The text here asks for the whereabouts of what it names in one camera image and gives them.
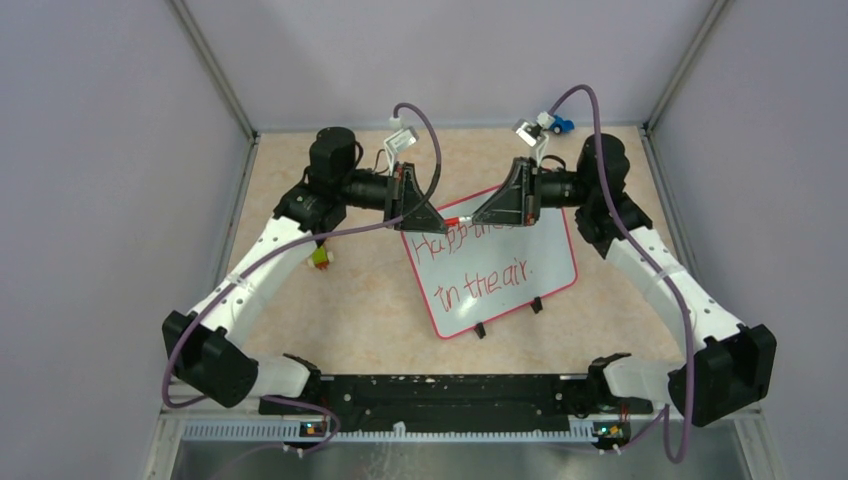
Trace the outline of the red framed whiteboard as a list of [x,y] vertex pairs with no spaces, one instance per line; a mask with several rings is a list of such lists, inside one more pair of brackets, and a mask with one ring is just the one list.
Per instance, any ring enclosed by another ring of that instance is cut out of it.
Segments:
[[445,234],[401,234],[436,335],[450,339],[576,283],[566,211],[530,227],[462,222]]

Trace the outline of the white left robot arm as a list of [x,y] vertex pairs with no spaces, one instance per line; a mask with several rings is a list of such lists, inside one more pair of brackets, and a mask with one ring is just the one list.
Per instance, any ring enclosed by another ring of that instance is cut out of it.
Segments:
[[310,379],[312,365],[292,355],[257,360],[242,346],[295,268],[327,239],[344,235],[339,225],[348,208],[381,212],[379,228],[447,232],[429,201],[435,188],[421,189],[413,164],[398,159],[418,139],[413,128],[396,127],[383,142],[388,170],[379,173],[360,167],[364,149],[352,130],[328,127],[317,133],[302,178],[281,197],[245,256],[189,312],[173,311],[164,320],[168,363],[161,394],[168,407],[178,405],[169,396],[172,379],[225,408],[265,395],[282,396],[297,413],[317,407],[321,388]]

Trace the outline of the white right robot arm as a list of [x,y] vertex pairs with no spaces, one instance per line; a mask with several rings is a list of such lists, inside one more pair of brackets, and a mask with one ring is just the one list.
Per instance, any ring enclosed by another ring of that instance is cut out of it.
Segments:
[[679,366],[627,353],[594,360],[589,404],[612,412],[637,398],[670,405],[705,427],[767,397],[777,339],[765,325],[750,327],[722,307],[676,259],[626,193],[629,171],[623,142],[606,133],[586,139],[573,171],[517,157],[471,222],[530,227],[544,209],[574,209],[583,240],[642,294],[684,356]]

